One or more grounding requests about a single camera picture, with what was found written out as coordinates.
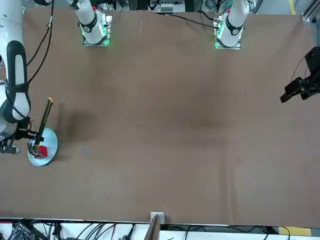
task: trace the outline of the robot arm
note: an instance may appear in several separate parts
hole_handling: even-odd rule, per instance
[[[222,16],[223,27],[217,36],[224,46],[231,48],[239,42],[249,11],[248,0],[233,0],[230,12]]]
[[[6,66],[6,81],[0,83],[0,118],[16,124],[28,116],[31,107],[21,0],[1,0],[0,56]]]
[[[53,3],[50,0],[34,1],[44,6]],[[103,31],[105,14],[94,11],[90,0],[67,1],[75,10],[86,41],[90,44],[101,42],[106,37]],[[24,138],[34,141],[28,144],[29,154],[41,158],[44,155],[39,144],[46,141],[43,132],[53,101],[48,99],[38,132],[30,130],[31,103],[23,45],[22,0],[0,0],[0,66],[1,63],[6,68],[6,80],[0,80],[0,153],[18,154],[20,149],[12,146],[13,141]]]

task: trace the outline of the cable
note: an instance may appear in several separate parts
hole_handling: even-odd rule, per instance
[[[304,70],[304,77],[306,78],[307,76],[306,76],[306,74],[307,74],[307,69],[308,69],[308,67],[306,67],[306,69]]]
[[[220,2],[220,5],[223,4],[226,0],[223,0],[222,2]],[[215,12],[218,8],[216,7],[213,12]]]
[[[55,5],[55,0],[52,0],[51,2],[51,18],[50,18],[50,22],[49,22],[49,27],[50,27],[50,34],[49,34],[49,40],[48,40],[48,45],[44,54],[44,57],[38,67],[38,69],[35,71],[35,73],[33,74],[33,76],[30,78],[30,80],[28,81],[28,86],[30,85],[30,83],[32,82],[32,80],[35,78],[35,76],[38,74],[38,72],[40,71],[42,65],[44,64],[46,57],[48,55],[49,52],[49,48],[50,48],[50,43],[51,43],[51,37],[52,37],[52,27],[53,27],[53,15],[54,15],[54,5]]]
[[[86,227],[79,233],[79,235],[75,238],[75,240],[78,240],[79,237],[81,236],[81,234],[83,234],[84,231],[87,230],[87,228],[89,228],[91,225],[93,225],[93,223],[90,223],[88,226],[86,226]]]
[[[95,236],[94,236],[94,240],[97,239],[97,236],[99,234],[99,232],[101,231],[101,229],[104,227],[105,224],[102,224],[101,227],[99,228],[99,230],[96,232]]]
[[[289,229],[287,227],[285,227],[285,226],[283,226],[282,228],[284,228],[284,229],[286,229],[288,231],[288,235],[289,235],[288,240],[290,240],[290,231],[289,231]]]
[[[225,10],[223,10],[222,13],[224,13],[225,11],[227,11],[231,7],[232,7],[232,4],[230,6],[228,6]]]
[[[34,122],[35,120],[32,120],[32,121],[29,121],[29,124],[30,124],[30,126],[33,124],[33,122]],[[42,222],[42,221],[40,221],[40,220],[37,220],[37,219],[34,219],[32,222],[31,222],[31,224],[32,224],[32,226],[34,227],[34,223],[41,223],[42,225],[43,225],[43,228],[44,228],[44,231],[45,231],[45,235],[46,235],[46,237],[47,238],[49,238],[48,237],[48,232],[47,232],[47,229],[46,229],[46,226],[45,226],[45,224]]]
[[[290,240],[290,231],[289,231],[289,229],[288,229],[287,227],[285,227],[285,226],[282,226],[281,228],[284,228],[284,229],[286,229],[286,230],[288,231],[288,239],[287,239],[287,240]],[[269,236],[270,232],[271,232],[271,229],[270,229],[270,231],[267,233],[267,235],[265,236],[265,238],[264,238],[263,240],[266,240],[266,239],[267,239],[267,237]]]
[[[218,2],[216,3],[216,12],[219,12],[220,5],[221,5],[221,0],[218,0]]]
[[[202,25],[202,26],[205,26],[205,27],[208,27],[208,28],[219,29],[217,26],[211,26],[211,25],[208,25],[208,24],[204,24],[202,22],[198,22],[198,21],[186,18],[184,16],[179,16],[179,15],[175,15],[175,14],[171,14],[170,16],[177,17],[177,18],[180,18],[180,19],[184,19],[184,20],[187,20],[189,22],[193,22],[195,24],[199,24],[199,25]]]
[[[270,230],[268,231],[268,233],[265,235],[265,238],[264,238],[263,240],[266,240],[266,239],[267,239],[267,237],[269,236],[270,232],[271,232],[271,228],[270,228]]]
[[[96,238],[96,240],[98,238],[100,238],[106,231],[108,231],[110,228],[114,228],[116,225],[117,225],[117,223],[115,223],[115,224],[111,225],[110,227],[108,227],[106,230],[104,230],[102,233],[100,233],[100,235]]]
[[[89,240],[89,239],[92,237],[92,235],[93,235],[97,230],[99,230],[99,228],[101,229],[104,225],[105,225],[105,224],[99,223],[97,226],[95,226],[95,227],[93,228],[93,230],[92,230],[91,232],[89,232],[89,234],[88,234],[88,236],[85,238],[85,240]]]
[[[155,4],[151,6],[150,0],[148,0],[148,5],[151,11],[155,10],[155,8],[158,6],[160,0],[156,0]]]
[[[209,20],[211,20],[211,21],[215,21],[215,19],[214,19],[214,18],[209,17],[209,16],[208,16],[204,11],[202,11],[202,10],[198,11],[198,13],[203,14],[207,19],[209,19]]]
[[[295,76],[295,73],[296,73],[296,71],[297,71],[297,69],[298,69],[298,67],[299,67],[300,63],[302,62],[302,60],[303,60],[304,58],[305,58],[305,57],[301,58],[301,60],[300,60],[300,61],[299,61],[299,63],[298,63],[298,66],[296,66],[296,69],[294,70],[294,73],[292,74],[291,82],[293,81],[294,76]]]
[[[40,44],[39,44],[39,46],[38,46],[38,48],[36,49],[36,51],[35,51],[35,53],[34,53],[34,55],[33,55],[33,57],[26,63],[26,66],[28,66],[34,59],[35,59],[35,57],[37,56],[37,54],[38,54],[38,52],[39,52],[39,49],[40,49],[40,47],[41,47],[41,45],[44,43],[44,41],[45,41],[45,39],[46,39],[46,37],[47,37],[47,35],[48,35],[48,33],[49,33],[49,29],[50,29],[50,27],[49,26],[47,26],[47,28],[46,28],[46,32],[45,32],[45,34],[44,34],[44,36],[43,36],[43,38],[42,38],[42,40],[41,40],[41,42],[40,42]]]

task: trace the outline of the black cable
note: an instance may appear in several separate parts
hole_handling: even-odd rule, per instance
[[[218,2],[216,3],[216,12],[219,12],[220,5],[221,5],[221,0],[218,0]]]
[[[290,231],[289,231],[289,229],[287,227],[285,227],[285,226],[282,226],[282,228],[284,228],[284,229],[286,229],[288,231],[288,235],[289,235],[288,240],[290,240]]]
[[[307,69],[308,69],[308,67],[306,67],[306,69],[304,70],[304,77],[306,78],[307,76],[306,76],[306,74],[307,74]]]
[[[53,15],[54,15],[54,5],[55,5],[55,0],[52,0],[51,2],[51,18],[50,18],[50,23],[49,23],[49,27],[50,27],[50,34],[49,34],[49,40],[48,40],[48,45],[44,54],[44,57],[38,67],[38,69],[35,71],[35,73],[33,74],[33,76],[30,78],[30,80],[28,81],[28,86],[30,85],[30,83],[32,82],[32,80],[35,78],[35,76],[38,74],[38,72],[40,71],[42,65],[44,64],[46,57],[48,55],[49,52],[49,48],[50,48],[50,43],[51,43],[51,37],[52,37],[52,27],[53,27]]]
[[[101,227],[103,227],[103,226],[104,226],[104,224],[102,224],[102,223],[99,223],[97,226],[95,226],[95,227],[92,229],[92,231],[89,232],[89,234],[88,234],[88,236],[85,238],[85,240],[89,240],[89,239],[92,237],[92,235],[93,235],[99,228],[101,228]]]
[[[101,231],[101,229],[104,227],[105,224],[101,224],[101,227],[99,228],[99,230],[96,232],[95,236],[94,236],[94,240],[97,239],[97,236],[99,234],[99,232]]]
[[[105,229],[102,233],[100,233],[100,235],[96,238],[96,240],[98,238],[100,238],[106,231],[108,231],[110,228],[114,228],[116,225],[117,225],[117,223],[115,223],[115,224],[111,225],[110,227],[108,227],[107,229]]]
[[[228,6],[225,10],[223,10],[222,13],[224,13],[225,11],[227,11],[231,7],[232,7],[232,4],[230,6]]]
[[[194,226],[189,226],[188,229],[186,230],[184,240],[187,240],[188,232],[189,232],[190,228],[192,228],[192,227],[194,227]]]
[[[220,5],[223,4],[226,0],[223,0],[222,2],[220,2]],[[217,10],[217,7],[213,10],[213,12],[215,12]],[[217,11],[218,12],[218,11]]]
[[[219,29],[217,26],[211,26],[211,25],[208,25],[208,24],[204,24],[204,23],[202,23],[202,22],[195,21],[195,20],[186,18],[186,17],[184,17],[184,16],[179,16],[179,15],[175,15],[175,14],[171,14],[170,16],[177,17],[177,18],[180,18],[180,19],[184,19],[184,20],[187,20],[187,21],[189,21],[189,22],[193,22],[193,23],[195,23],[195,24],[199,24],[199,25],[202,25],[202,26],[206,26],[206,27],[208,27],[208,28]]]
[[[34,120],[29,121],[29,124],[31,125],[31,124],[33,124],[33,122],[34,122]],[[44,228],[46,237],[49,238],[45,224],[44,224],[42,221],[37,220],[37,219],[32,220],[31,224],[32,224],[33,227],[34,227],[34,223],[41,223],[41,224],[43,225],[43,228]]]
[[[303,59],[305,59],[305,57],[301,58],[301,60],[298,63],[298,66],[296,66],[296,69],[294,70],[294,73],[292,74],[291,82],[293,81],[294,75],[295,75],[295,73],[296,73],[296,71],[297,71],[297,69],[298,69],[298,67],[299,67],[299,65],[300,65],[300,63],[302,62]]]
[[[131,240],[131,236],[132,236],[132,233],[134,232],[135,226],[136,226],[135,223],[132,224],[132,228],[131,228],[130,232],[128,233],[126,240]]]
[[[81,234],[83,234],[84,231],[87,230],[87,228],[89,228],[92,224],[93,224],[93,223],[90,223],[88,226],[86,226],[86,227],[79,233],[79,235],[75,238],[75,240],[78,240],[79,237],[81,236]]]
[[[151,11],[155,10],[156,7],[158,6],[159,2],[160,2],[160,0],[156,0],[155,4],[153,6],[151,6],[151,2],[150,2],[150,0],[148,0],[148,5],[149,5],[150,10]]]
[[[50,238],[51,238],[51,230],[52,230],[52,226],[54,225],[54,223],[52,222],[51,224],[50,224],[50,227],[49,227],[49,230],[48,230],[48,239],[50,240]]]
[[[270,234],[270,232],[271,232],[271,229],[272,229],[272,228],[269,229],[269,231],[267,232],[267,234],[265,235],[265,238],[264,238],[263,240],[266,240],[266,239],[268,238],[268,236],[269,236],[269,234]]]
[[[211,21],[215,21],[215,19],[214,19],[214,18],[209,17],[209,16],[208,16],[204,11],[202,11],[202,10],[198,11],[198,13],[203,14],[207,19],[209,19],[209,20],[211,20]]]
[[[49,29],[50,29],[50,27],[47,27],[47,28],[46,28],[46,32],[45,32],[45,34],[44,34],[44,36],[43,36],[43,38],[42,38],[42,40],[41,40],[38,48],[36,49],[33,57],[26,63],[26,66],[28,66],[28,65],[35,59],[35,57],[37,56],[41,45],[44,43],[44,41],[45,41],[45,39],[46,39],[46,37],[47,37],[47,35],[48,35],[48,33],[49,33]]]

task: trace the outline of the wire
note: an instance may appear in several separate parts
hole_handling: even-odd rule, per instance
[[[223,4],[226,0],[223,0],[222,2],[220,2],[220,5]],[[218,8],[216,7],[213,12],[215,12]]]
[[[193,23],[195,23],[195,24],[199,24],[199,25],[202,25],[202,26],[206,26],[206,27],[208,27],[208,28],[219,29],[217,26],[211,26],[211,25],[208,25],[208,24],[204,24],[204,23],[202,23],[202,22],[195,21],[195,20],[186,18],[186,17],[184,17],[184,16],[179,16],[179,15],[175,15],[175,14],[171,14],[170,16],[177,17],[177,18],[180,18],[180,19],[184,19],[184,20],[187,20],[187,21],[189,21],[189,22],[193,22]]]
[[[294,70],[294,73],[292,74],[291,82],[293,81],[294,76],[295,76],[295,73],[296,73],[296,71],[297,71],[297,69],[298,69],[298,67],[299,67],[300,63],[302,62],[302,60],[303,60],[304,58],[305,58],[305,57],[301,58],[301,60],[300,60],[300,61],[299,61],[299,63],[298,63],[298,66],[296,66],[296,69]]]
[[[96,232],[95,236],[94,236],[94,239],[96,240],[97,239],[97,236],[99,234],[99,232],[101,231],[101,229],[104,227],[105,224],[102,224],[101,227],[99,228],[99,230]]]
[[[108,231],[110,228],[114,228],[116,225],[117,225],[117,223],[115,223],[115,224],[111,225],[110,227],[108,227],[106,230],[104,230],[102,233],[100,233],[100,235],[96,238],[96,240],[98,238],[100,238],[106,231]]]
[[[32,124],[33,124],[33,122],[34,122],[35,120],[32,120],[32,121],[29,121],[29,124],[30,124],[30,129],[31,129],[31,127],[32,127]],[[45,231],[45,235],[46,235],[46,237],[47,238],[49,238],[48,237],[48,232],[47,232],[47,229],[46,229],[46,226],[45,226],[45,224],[42,222],[42,221],[40,221],[40,220],[37,220],[37,219],[34,219],[33,221],[32,221],[32,226],[34,225],[34,223],[41,223],[42,225],[43,225],[43,228],[44,228],[44,231]]]
[[[268,231],[268,233],[265,235],[265,238],[264,238],[263,240],[266,240],[266,239],[267,239],[267,237],[269,236],[270,232],[271,232],[271,228],[270,228],[270,230]]]
[[[47,37],[47,35],[48,35],[48,33],[49,33],[49,29],[50,29],[50,27],[49,27],[48,24],[47,24],[46,32],[45,32],[45,34],[44,34],[44,36],[43,36],[43,38],[42,38],[42,40],[41,40],[38,48],[36,49],[33,57],[26,63],[26,66],[28,66],[28,65],[35,59],[35,57],[37,56],[37,54],[38,54],[38,52],[39,52],[39,49],[40,49],[41,45],[44,43],[44,41],[45,41],[45,39],[46,39],[46,37]]]
[[[216,3],[216,12],[219,12],[220,5],[221,5],[221,0],[218,0],[218,2]]]
[[[186,230],[184,240],[187,240],[188,232],[189,232],[190,228],[192,228],[192,227],[195,227],[195,229],[193,229],[193,231],[202,229],[202,230],[204,230],[205,232],[207,232],[207,230],[206,230],[205,228],[206,228],[206,227],[210,227],[210,226],[198,226],[198,227],[197,227],[197,226],[189,226],[188,229]],[[264,230],[262,230],[262,229],[263,229],[263,226],[253,226],[253,227],[252,227],[252,226],[239,226],[239,227],[252,227],[252,228],[249,229],[249,230],[242,230],[242,229],[239,229],[239,228],[237,228],[237,227],[235,227],[235,226],[217,226],[217,227],[227,228],[227,229],[235,229],[235,230],[238,230],[239,232],[242,232],[242,233],[249,233],[249,232],[251,232],[251,231],[254,230],[254,229],[259,229],[259,230],[261,230],[262,232],[266,233]],[[174,227],[172,227],[171,229],[182,229],[182,228],[177,227],[177,226],[174,226]]]
[[[150,10],[151,11],[155,10],[155,8],[158,6],[159,2],[160,2],[160,0],[156,0],[156,3],[153,6],[151,6],[150,0],[149,0],[148,5],[149,5]]]
[[[306,76],[306,74],[307,74],[307,69],[308,69],[308,67],[306,67],[306,69],[304,70],[304,77],[306,78],[307,76]]]
[[[288,239],[287,239],[287,240],[290,240],[290,231],[289,231],[289,229],[288,229],[287,227],[285,227],[285,226],[282,226],[281,228],[284,228],[284,229],[286,229],[286,230],[288,231]],[[267,239],[267,237],[269,236],[270,232],[271,232],[271,229],[270,229],[270,231],[267,233],[267,235],[265,236],[265,238],[264,238],[263,240],[266,240],[266,239]]]
[[[209,19],[209,20],[211,20],[211,21],[215,21],[215,19],[214,19],[214,18],[209,17],[209,16],[208,16],[204,11],[202,11],[202,10],[198,11],[198,13],[203,14],[207,19]]]
[[[222,13],[224,13],[225,11],[227,11],[231,7],[232,7],[232,4],[230,6],[228,6],[225,10],[223,10]]]
[[[87,228],[89,228],[91,225],[93,225],[93,223],[90,223],[88,226],[86,226],[86,227],[79,233],[79,235],[75,238],[75,240],[79,239],[79,237],[81,236],[81,234],[83,234],[84,231],[87,230]]]
[[[97,231],[97,230],[99,230],[99,228],[101,229],[103,226],[104,226],[105,224],[102,224],[102,223],[99,223],[97,226],[95,226],[94,228],[93,228],[93,230],[88,234],[88,236],[85,238],[85,240],[89,240],[91,237],[92,237],[92,235]]]
[[[35,73],[33,74],[33,76],[30,78],[30,80],[28,81],[28,86],[30,85],[30,83],[32,82],[32,80],[35,78],[35,76],[38,74],[38,72],[40,71],[42,65],[44,64],[46,57],[48,55],[49,52],[49,48],[50,48],[50,43],[51,43],[51,37],[52,37],[52,27],[53,27],[53,16],[54,16],[54,5],[55,5],[55,0],[52,0],[51,2],[51,18],[50,18],[50,22],[49,22],[49,28],[50,28],[50,34],[49,34],[49,40],[48,40],[48,45],[44,54],[44,57],[38,67],[38,69],[35,71]]]

